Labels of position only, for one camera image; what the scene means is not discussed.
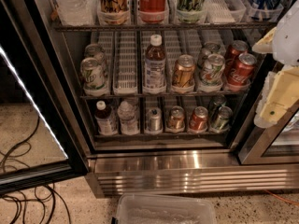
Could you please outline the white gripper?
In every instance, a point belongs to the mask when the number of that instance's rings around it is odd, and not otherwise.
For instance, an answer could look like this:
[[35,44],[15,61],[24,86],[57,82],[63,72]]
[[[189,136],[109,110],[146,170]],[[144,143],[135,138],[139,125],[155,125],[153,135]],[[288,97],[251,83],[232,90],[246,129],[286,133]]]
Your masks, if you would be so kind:
[[265,129],[276,125],[299,100],[299,0],[252,50],[260,54],[273,52],[276,61],[286,64],[277,73],[269,72],[263,84],[253,121]]

